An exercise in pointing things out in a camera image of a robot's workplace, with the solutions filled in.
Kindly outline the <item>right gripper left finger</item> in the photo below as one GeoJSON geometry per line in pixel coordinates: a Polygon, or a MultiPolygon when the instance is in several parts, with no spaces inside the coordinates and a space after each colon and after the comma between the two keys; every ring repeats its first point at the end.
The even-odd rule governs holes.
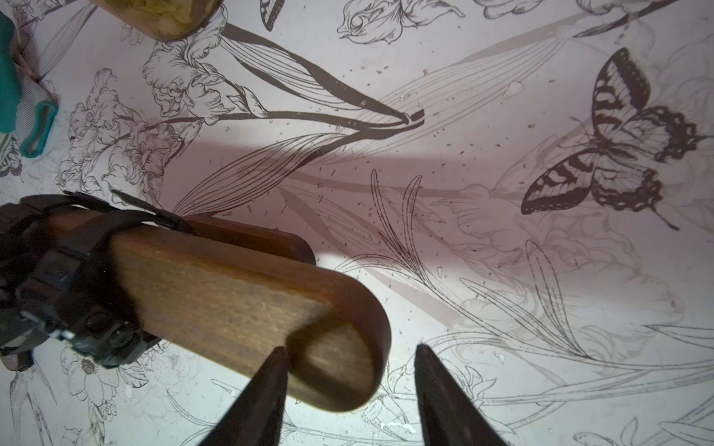
{"type": "Polygon", "coordinates": [[[275,348],[201,446],[274,446],[280,443],[289,360],[275,348]]]}

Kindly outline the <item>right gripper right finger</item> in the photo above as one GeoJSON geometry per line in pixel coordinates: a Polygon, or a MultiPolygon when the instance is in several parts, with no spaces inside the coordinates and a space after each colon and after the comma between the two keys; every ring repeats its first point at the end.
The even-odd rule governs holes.
{"type": "Polygon", "coordinates": [[[415,384],[426,445],[506,445],[426,344],[416,348],[415,384]]]}

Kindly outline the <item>wooden watch stand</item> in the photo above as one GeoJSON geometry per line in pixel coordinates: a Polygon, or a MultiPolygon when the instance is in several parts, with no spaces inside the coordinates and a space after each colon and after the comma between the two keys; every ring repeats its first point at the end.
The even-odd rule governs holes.
{"type": "Polygon", "coordinates": [[[128,295],[142,330],[246,376],[284,347],[290,396],[333,412],[365,404],[390,350],[377,298],[318,268],[299,238],[261,232],[254,250],[233,231],[206,217],[184,223],[30,197],[1,209],[1,257],[62,250],[92,258],[128,295]]]}

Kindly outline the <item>teal white garden glove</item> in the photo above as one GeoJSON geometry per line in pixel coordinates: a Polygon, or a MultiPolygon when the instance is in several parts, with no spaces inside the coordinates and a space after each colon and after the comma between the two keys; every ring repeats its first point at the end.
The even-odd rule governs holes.
{"type": "Polygon", "coordinates": [[[58,104],[20,61],[15,22],[1,13],[1,147],[16,142],[25,158],[37,158],[58,112],[58,104]]]}

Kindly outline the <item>glass vase with plants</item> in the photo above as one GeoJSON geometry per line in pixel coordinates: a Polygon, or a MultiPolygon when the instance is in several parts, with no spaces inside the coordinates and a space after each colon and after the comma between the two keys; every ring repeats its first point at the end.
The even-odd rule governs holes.
{"type": "Polygon", "coordinates": [[[95,0],[127,25],[161,42],[182,39],[206,23],[219,0],[95,0]]]}

